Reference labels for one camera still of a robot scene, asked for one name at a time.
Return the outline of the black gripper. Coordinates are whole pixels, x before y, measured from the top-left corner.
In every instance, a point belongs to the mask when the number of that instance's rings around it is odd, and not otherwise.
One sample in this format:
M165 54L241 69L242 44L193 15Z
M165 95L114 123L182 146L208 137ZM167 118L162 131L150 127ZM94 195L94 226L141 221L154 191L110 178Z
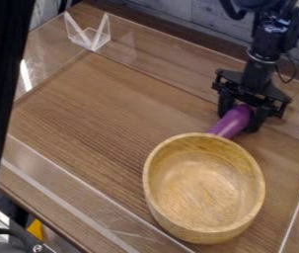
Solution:
M236 101L241 101L257 108L252 111L246 133L257 132L269 116L284 117L288 105L293 99L278 89L273 82L269 82L266 87L260 92L256 92L244 84L244 74L241 72L220 68L216 73L217 78L212 88L220 95L218 115L221 118L233 108Z

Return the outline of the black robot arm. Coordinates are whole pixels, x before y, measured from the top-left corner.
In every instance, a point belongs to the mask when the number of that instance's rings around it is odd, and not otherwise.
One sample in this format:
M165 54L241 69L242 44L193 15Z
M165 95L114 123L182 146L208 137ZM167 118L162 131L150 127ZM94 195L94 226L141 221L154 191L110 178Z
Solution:
M249 61L242 72L220 69L213 83L218 92L218 116L210 132L230 138L256 132L270 117L281 118L292 103L273 78L278 60L288 57L299 41L299 0L220 0L226 14L241 20L254 14Z

